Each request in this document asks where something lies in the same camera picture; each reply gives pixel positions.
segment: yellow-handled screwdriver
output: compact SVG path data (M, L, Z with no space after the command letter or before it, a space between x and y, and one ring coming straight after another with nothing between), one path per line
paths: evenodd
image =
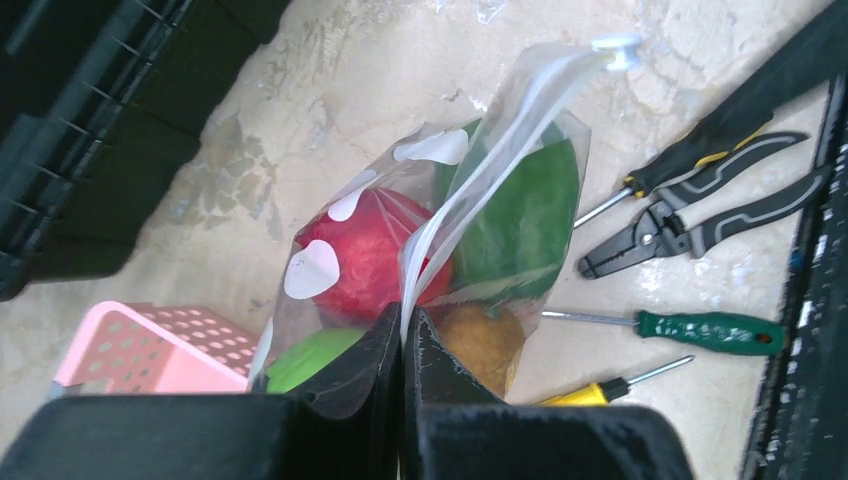
M673 368L685 365L694 359L694 355L686 355L681 359L667 363L662 367L655 368L650 372L645 372L642 375L638 375L633 378L625 379L617 377L607 382L592 382L589 386L581 388L576 392L551 397L539 403L539 405L548 407L595 407L607 405L609 402L630 393L631 386L643 380L655 377L661 373L665 373Z

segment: concrete floor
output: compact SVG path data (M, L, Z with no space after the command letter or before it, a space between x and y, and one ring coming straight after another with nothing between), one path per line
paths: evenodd
M245 65L209 119L203 148L127 267L103 280L33 285L0 304L0 451L45 398L80 318L99 301L205 305L259 333L293 234L311 214L422 121L479 114L525 46L586 43L605 32L646 38L641 68L595 80L571 107L593 130L585 211L826 3L295 0L280 34ZM805 99L770 129L815 134L821 99L821 92ZM814 143L750 169L687 209L684 220L694 224L791 183L808 168ZM578 231L550 305L607 315L722 309L775 318L797 217L727 240L701 260L653 260L582 279L575 260L647 204L626 202ZM543 321L524 348L509 400L531 401L689 352L695 363L619 403L665 414L698 478L734 478L762 359L640 340L616 327Z

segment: plastic bag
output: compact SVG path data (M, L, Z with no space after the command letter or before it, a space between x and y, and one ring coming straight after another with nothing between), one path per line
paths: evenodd
M588 159L589 129L563 109L597 73L634 64L638 43L530 47L483 118L422 125L357 175L296 235L251 379L294 388L401 301L404 341L412 308L427 308L449 351L504 395L563 267Z

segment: pink crate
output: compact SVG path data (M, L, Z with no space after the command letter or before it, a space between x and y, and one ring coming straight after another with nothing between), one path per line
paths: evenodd
M256 342L203 307L103 302L77 330L53 396L93 382L105 393L244 392Z

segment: green fruit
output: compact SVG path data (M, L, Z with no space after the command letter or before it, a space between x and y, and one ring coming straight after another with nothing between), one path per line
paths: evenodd
M274 360L265 372L268 393L286 393L312 378L322 368L356 343L365 330L334 328L304 338Z
M476 127L472 123L465 128L473 132ZM490 284L490 296L479 300L539 297L553 287L562 270L577 213L580 173L571 141L563 140L556 126L545 131L542 144L501 184L454 252L455 286L496 282ZM482 157L478 153L466 158ZM460 175L468 174L467 166L459 168ZM457 167L437 167L437 205L456 175Z

